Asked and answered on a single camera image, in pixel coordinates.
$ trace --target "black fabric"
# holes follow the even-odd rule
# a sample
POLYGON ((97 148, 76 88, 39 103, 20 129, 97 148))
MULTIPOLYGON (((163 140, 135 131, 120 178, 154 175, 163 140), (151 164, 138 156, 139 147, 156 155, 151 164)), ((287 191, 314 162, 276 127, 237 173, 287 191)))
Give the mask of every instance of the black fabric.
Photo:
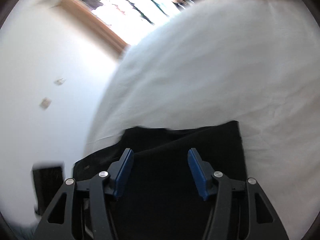
POLYGON ((92 178, 131 148, 134 164, 124 196, 111 207, 119 239, 201 239, 212 204, 199 197, 193 181, 187 162, 192 147, 215 170, 246 180, 235 121, 193 130, 128 129, 117 144, 77 162, 74 178, 92 178))

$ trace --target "metal pin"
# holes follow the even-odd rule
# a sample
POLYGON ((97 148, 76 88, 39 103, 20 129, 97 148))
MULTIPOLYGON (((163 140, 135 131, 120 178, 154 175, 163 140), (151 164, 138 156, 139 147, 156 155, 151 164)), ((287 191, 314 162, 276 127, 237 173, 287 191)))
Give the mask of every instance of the metal pin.
POLYGON ((104 177, 106 177, 106 176, 108 176, 109 175, 109 173, 107 172, 107 171, 101 171, 100 173, 99 173, 99 177, 100 178, 104 178, 104 177))
POLYGON ((254 184, 257 183, 256 179, 254 179, 254 178, 249 178, 249 179, 248 179, 248 182, 249 182, 250 184, 252 184, 252 185, 254 185, 254 184))
POLYGON ((221 171, 215 171, 213 175, 217 178, 221 178, 223 176, 223 173, 221 171))
POLYGON ((72 185, 74 182, 75 182, 74 179, 67 179, 67 180, 66 180, 66 184, 67 184, 67 185, 72 185))

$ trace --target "wrinkled sheet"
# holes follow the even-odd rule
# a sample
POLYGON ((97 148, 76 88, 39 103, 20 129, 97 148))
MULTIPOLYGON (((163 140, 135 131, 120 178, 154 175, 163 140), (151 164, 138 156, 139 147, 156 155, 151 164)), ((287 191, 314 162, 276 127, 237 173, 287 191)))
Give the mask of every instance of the wrinkled sheet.
POLYGON ((320 210, 320 30, 298 0, 207 0, 129 49, 86 155, 133 126, 240 122, 255 177, 291 240, 320 210))

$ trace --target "blue gripper pad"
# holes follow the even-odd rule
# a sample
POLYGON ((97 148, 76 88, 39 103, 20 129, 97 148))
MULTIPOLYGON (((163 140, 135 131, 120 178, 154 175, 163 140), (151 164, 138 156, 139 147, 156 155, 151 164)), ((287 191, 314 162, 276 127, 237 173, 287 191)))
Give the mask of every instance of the blue gripper pad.
POLYGON ((131 149, 125 149, 119 161, 111 163, 107 170, 110 174, 110 180, 105 193, 112 195, 116 200, 123 195, 133 166, 133 156, 131 149))
POLYGON ((188 151, 188 164, 195 181, 199 196, 207 201, 211 195, 217 193, 218 188, 212 183, 214 169, 208 162, 204 162, 198 151, 191 148, 188 151))

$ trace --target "bed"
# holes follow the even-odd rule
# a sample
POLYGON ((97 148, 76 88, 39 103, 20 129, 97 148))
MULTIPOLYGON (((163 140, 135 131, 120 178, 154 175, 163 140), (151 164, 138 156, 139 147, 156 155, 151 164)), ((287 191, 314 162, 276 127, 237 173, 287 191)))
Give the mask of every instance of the bed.
POLYGON ((320 210, 319 51, 319 26, 301 0, 201 2, 124 54, 85 154, 138 125, 237 120, 249 177, 289 238, 302 239, 320 210))

